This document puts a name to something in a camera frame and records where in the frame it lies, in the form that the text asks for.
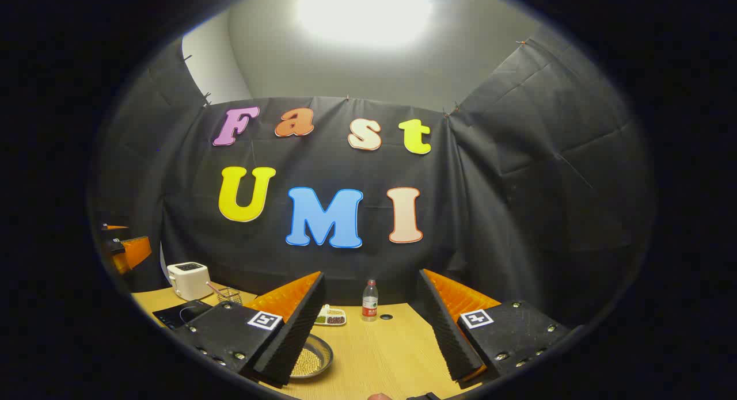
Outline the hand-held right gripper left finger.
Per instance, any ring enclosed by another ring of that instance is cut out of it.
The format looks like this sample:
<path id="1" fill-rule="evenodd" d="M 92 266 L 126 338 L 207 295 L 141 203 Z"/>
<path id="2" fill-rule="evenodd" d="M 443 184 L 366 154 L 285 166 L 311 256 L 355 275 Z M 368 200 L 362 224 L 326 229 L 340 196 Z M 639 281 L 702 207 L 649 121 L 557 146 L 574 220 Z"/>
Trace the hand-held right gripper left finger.
<path id="1" fill-rule="evenodd" d="M 173 336 L 232 373 L 285 385 L 325 295 L 324 274 L 313 272 L 242 305 L 220 302 Z"/>

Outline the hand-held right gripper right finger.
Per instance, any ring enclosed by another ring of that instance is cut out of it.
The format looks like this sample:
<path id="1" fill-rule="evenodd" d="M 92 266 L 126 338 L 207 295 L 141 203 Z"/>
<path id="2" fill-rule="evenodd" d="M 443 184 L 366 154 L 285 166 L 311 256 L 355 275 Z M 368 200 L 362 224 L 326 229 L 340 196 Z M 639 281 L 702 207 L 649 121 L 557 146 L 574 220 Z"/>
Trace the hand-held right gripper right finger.
<path id="1" fill-rule="evenodd" d="M 459 384 L 527 368 L 571 332 L 524 300 L 500 302 L 429 269 L 419 271 L 416 303 Z"/>

